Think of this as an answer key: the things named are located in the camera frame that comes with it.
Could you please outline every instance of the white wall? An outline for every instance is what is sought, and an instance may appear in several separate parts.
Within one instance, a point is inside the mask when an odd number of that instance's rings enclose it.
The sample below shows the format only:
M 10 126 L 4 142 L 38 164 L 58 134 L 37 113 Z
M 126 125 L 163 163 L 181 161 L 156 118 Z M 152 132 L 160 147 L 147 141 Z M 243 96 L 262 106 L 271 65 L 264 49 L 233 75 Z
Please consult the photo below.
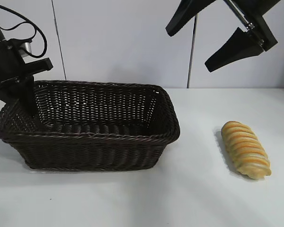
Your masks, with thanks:
M 23 16 L 29 18 L 43 30 L 47 42 L 48 50 L 45 57 L 49 57 L 54 65 L 51 71 L 35 75 L 35 80 L 42 79 L 64 79 L 62 61 L 58 45 L 57 34 L 54 25 L 53 8 L 51 0 L 0 0 L 0 4 L 13 9 Z M 22 22 L 22 19 L 0 9 L 0 25 L 3 28 L 10 28 Z M 6 39 L 10 38 L 29 38 L 33 35 L 34 30 L 30 25 L 22 25 L 16 30 L 5 32 Z M 33 54 L 40 54 L 43 51 L 43 40 L 37 35 L 32 42 Z M 25 61 L 35 61 L 37 59 L 26 57 Z
M 209 73 L 204 63 L 240 22 L 222 0 L 203 10 L 197 24 L 191 87 L 284 87 L 284 0 L 264 17 L 279 44 L 258 57 Z
M 193 22 L 170 38 L 180 0 L 54 0 L 70 80 L 186 87 Z

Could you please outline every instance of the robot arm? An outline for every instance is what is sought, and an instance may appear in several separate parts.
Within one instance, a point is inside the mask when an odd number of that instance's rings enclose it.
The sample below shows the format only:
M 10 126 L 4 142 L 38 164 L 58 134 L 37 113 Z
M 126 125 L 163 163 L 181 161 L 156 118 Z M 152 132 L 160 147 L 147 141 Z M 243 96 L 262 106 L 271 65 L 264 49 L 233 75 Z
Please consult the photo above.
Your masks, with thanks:
M 235 33 L 205 63 L 210 72 L 243 58 L 258 56 L 277 44 L 263 15 L 280 0 L 224 0 L 247 31 L 237 28 Z M 192 17 L 215 0 L 182 0 L 174 17 L 166 27 L 170 36 L 175 35 Z
M 45 55 L 47 42 L 43 32 L 29 19 L 21 14 L 0 5 L 0 8 L 11 12 L 22 19 L 24 22 L 10 29 L 0 27 L 0 100 L 5 103 L 11 103 L 15 99 L 19 99 L 23 107 L 31 114 L 36 113 L 36 105 L 34 101 L 34 74 L 51 70 L 53 65 L 49 58 L 25 63 L 23 57 L 32 56 L 41 58 Z M 13 30 L 21 24 L 31 24 L 35 28 L 35 34 L 28 39 L 10 39 L 6 40 L 2 30 Z M 30 43 L 32 43 L 36 32 L 40 32 L 44 39 L 44 51 L 40 55 L 33 55 L 30 51 Z

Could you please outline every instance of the metal rod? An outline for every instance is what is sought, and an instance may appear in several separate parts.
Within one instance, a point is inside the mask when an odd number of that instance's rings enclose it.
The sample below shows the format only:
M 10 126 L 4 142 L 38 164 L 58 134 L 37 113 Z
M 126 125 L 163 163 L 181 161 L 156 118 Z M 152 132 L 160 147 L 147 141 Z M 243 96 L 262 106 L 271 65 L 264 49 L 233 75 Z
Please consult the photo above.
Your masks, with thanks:
M 190 60 L 189 60 L 189 71 L 188 71 L 188 79 L 187 79 L 187 88 L 190 88 L 190 79 L 191 79 L 191 71 L 193 66 L 193 56 L 194 56 L 194 49 L 195 49 L 195 36 L 196 36 L 196 29 L 197 29 L 197 23 L 198 23 L 198 14 L 195 15 L 195 24 L 194 24 L 194 30 L 193 30 L 193 40 L 191 45 L 191 52 L 190 52 Z
M 250 23 L 240 14 L 237 10 L 237 7 L 232 3 L 231 0 L 224 0 L 228 7 L 233 11 L 236 17 L 241 21 L 241 23 L 247 28 L 250 29 Z

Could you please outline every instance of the wicker basket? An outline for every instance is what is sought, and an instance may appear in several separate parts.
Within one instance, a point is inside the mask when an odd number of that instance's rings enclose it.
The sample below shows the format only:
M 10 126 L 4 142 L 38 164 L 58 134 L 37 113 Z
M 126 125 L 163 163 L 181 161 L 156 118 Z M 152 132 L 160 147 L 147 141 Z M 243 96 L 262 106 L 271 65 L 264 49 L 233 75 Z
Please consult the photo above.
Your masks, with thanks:
M 180 135 L 159 86 L 37 81 L 35 96 L 35 117 L 18 102 L 0 112 L 0 139 L 33 169 L 147 169 Z

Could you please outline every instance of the bread roll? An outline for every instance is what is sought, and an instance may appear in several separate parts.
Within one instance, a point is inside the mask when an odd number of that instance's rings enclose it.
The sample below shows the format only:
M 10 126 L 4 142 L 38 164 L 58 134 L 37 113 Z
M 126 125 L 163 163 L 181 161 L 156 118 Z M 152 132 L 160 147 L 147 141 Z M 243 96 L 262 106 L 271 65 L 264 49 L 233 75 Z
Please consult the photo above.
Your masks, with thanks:
M 270 176 L 270 161 L 250 127 L 240 122 L 227 122 L 222 138 L 236 169 L 252 179 Z

